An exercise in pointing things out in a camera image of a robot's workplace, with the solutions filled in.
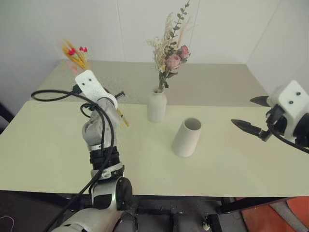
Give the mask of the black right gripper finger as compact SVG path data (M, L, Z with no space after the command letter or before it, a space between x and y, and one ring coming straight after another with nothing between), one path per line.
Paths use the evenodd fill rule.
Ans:
M260 136L261 128L253 126L250 122L243 121L240 119L232 119L231 122L237 126L242 131L254 135L256 137Z
M253 102L255 104L258 104L260 106L269 107L269 104L267 102L268 96L258 96L250 99L250 102Z

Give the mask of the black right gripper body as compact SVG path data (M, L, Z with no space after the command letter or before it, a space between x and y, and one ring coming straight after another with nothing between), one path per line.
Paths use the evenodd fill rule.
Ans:
M279 106L275 105L266 114L267 131L261 130L259 138L266 142L272 135L277 139L284 141L284 132L287 127L287 119L283 116L285 111Z

